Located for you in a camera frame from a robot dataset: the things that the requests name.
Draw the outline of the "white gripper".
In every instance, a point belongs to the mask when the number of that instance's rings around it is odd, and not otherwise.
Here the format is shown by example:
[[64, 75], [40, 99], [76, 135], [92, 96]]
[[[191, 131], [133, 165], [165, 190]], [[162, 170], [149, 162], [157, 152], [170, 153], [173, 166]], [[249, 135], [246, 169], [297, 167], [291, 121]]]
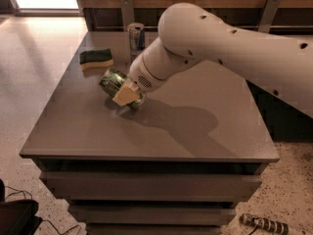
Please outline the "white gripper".
[[119, 106], [125, 106], [140, 98], [140, 90], [152, 92], [163, 85], [163, 81], [153, 77], [145, 63], [144, 56], [140, 54], [131, 64], [128, 77], [113, 96]]

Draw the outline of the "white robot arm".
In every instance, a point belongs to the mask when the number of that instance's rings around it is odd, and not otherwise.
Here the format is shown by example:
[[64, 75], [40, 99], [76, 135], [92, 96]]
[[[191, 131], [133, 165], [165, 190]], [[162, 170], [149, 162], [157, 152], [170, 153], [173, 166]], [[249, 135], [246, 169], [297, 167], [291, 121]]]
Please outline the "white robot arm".
[[113, 96], [120, 106], [208, 60], [313, 117], [312, 41], [239, 29], [189, 3], [167, 8], [157, 32], [158, 38], [135, 59]]

